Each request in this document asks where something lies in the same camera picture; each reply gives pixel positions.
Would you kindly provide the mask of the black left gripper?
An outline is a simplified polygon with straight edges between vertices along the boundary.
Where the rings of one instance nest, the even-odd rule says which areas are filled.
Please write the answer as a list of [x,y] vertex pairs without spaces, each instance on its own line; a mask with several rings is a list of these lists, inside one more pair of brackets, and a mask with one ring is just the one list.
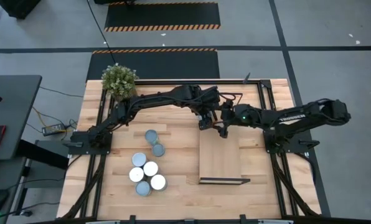
[[202,107],[206,111],[209,111],[207,114],[198,115],[199,120],[199,129],[205,130],[207,128],[212,128],[214,122],[216,122],[215,110],[219,107],[220,95],[218,88],[212,86],[208,89],[205,89],[202,92]]

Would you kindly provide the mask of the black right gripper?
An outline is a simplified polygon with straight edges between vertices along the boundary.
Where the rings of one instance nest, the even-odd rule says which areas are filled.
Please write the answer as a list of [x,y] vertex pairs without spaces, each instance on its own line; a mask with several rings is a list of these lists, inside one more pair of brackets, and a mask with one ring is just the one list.
[[222,122],[216,122],[215,129],[220,134],[222,138],[227,138],[228,136],[228,127],[229,124],[236,124],[237,118],[235,116],[235,112],[233,111],[233,105],[232,104],[223,104],[221,106],[221,115],[220,118]]

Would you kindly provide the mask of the tin can grey recessed lid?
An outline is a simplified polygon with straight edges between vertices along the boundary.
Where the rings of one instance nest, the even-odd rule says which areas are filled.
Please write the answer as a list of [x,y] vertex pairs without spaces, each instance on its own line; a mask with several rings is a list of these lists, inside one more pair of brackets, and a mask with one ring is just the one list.
[[136,193],[139,196],[146,197],[151,194],[151,186],[146,181],[140,181],[135,186]]
[[165,154],[165,147],[162,144],[155,144],[152,147],[152,154],[156,157],[161,157]]
[[145,133],[145,139],[152,146],[154,146],[156,144],[159,144],[158,133],[155,130],[153,130],[153,129],[149,129],[149,130],[146,131],[146,133]]

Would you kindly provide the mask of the tin can bright silver lid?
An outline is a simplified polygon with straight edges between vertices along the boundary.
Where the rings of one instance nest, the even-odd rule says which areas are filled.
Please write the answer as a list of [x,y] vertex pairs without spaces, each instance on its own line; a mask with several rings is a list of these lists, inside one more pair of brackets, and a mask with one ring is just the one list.
[[159,173],[159,166],[154,161],[146,162],[143,166],[144,174],[148,177],[152,177],[154,175],[157,175]]
[[145,178],[146,178],[145,173],[143,169],[140,167],[134,167],[129,172],[129,179],[134,183],[144,181]]
[[157,174],[151,178],[150,184],[154,190],[163,191],[167,187],[167,180],[163,175]]
[[148,162],[145,153],[137,152],[131,158],[132,165],[135,167],[143,167]]

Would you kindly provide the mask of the black hazard-striped floor mat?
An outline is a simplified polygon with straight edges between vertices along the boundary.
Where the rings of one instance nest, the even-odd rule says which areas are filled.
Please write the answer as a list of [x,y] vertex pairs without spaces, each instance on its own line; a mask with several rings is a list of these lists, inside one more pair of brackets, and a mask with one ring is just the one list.
[[216,2],[113,2],[108,6],[104,31],[212,30],[220,27]]
[[109,66],[130,68],[140,79],[217,79],[220,77],[215,48],[146,48],[96,50],[87,80],[99,80]]

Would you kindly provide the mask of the potted plant ribbed pot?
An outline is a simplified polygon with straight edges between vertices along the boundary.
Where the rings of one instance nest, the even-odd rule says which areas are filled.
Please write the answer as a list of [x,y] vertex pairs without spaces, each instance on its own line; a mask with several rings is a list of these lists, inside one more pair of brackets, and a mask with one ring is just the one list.
[[137,95],[135,81],[139,79],[136,70],[119,65],[107,66],[101,76],[103,89],[117,102],[130,99]]

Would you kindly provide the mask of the black power adapter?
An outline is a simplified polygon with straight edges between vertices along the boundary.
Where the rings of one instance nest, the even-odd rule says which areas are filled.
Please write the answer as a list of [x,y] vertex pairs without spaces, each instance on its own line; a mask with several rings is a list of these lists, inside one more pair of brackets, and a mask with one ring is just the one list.
[[46,126],[42,128],[42,134],[43,136],[50,136],[54,134],[60,134],[60,133],[65,133],[66,127],[63,124],[55,124],[51,126]]

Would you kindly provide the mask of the black desk foot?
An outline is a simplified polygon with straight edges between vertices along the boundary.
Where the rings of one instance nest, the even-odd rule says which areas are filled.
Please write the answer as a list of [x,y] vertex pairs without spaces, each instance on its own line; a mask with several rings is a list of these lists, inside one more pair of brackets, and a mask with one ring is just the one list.
[[38,161],[62,170],[67,169],[69,159],[52,151],[48,151],[36,144],[20,140],[17,147],[17,156],[26,157],[28,159]]

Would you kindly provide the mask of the black desk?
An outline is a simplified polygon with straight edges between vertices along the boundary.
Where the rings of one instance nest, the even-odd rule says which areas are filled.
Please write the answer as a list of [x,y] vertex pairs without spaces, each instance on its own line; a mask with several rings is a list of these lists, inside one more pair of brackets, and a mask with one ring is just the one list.
[[0,126],[6,127],[0,160],[16,156],[41,81],[40,75],[0,75]]

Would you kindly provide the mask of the black portable case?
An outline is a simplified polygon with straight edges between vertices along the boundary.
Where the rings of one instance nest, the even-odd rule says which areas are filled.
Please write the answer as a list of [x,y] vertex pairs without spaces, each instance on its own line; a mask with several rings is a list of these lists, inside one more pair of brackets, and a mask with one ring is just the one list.
[[10,17],[25,19],[41,0],[0,0],[0,6]]

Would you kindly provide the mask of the wooden shelf black metal frame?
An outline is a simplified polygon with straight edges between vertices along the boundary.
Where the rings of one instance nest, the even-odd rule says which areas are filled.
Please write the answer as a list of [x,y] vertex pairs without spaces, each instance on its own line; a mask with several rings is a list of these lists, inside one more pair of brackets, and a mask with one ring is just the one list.
[[[242,93],[222,93],[220,95],[220,108],[217,111],[222,122],[221,106],[232,104],[235,100],[242,99]],[[199,183],[213,185],[242,185],[250,181],[241,175],[241,160],[239,146],[239,128],[237,126],[228,127],[227,138],[222,138],[215,129],[215,124],[210,129],[206,129],[199,134]]]

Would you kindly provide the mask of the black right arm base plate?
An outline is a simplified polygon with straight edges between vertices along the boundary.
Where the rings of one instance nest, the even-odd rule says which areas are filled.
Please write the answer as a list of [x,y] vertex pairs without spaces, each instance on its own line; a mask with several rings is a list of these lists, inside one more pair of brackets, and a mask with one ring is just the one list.
[[264,131],[265,148],[269,154],[308,152],[320,144],[311,139],[310,131],[295,134],[291,138],[276,140],[273,131]]

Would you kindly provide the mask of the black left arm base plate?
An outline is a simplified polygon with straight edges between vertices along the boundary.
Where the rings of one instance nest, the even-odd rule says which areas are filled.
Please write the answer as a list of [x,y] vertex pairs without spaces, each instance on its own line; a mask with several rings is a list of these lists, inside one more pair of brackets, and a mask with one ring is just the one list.
[[92,134],[89,131],[74,132],[70,142],[65,143],[69,154],[79,155],[104,155],[111,151],[113,134],[103,131],[102,133]]

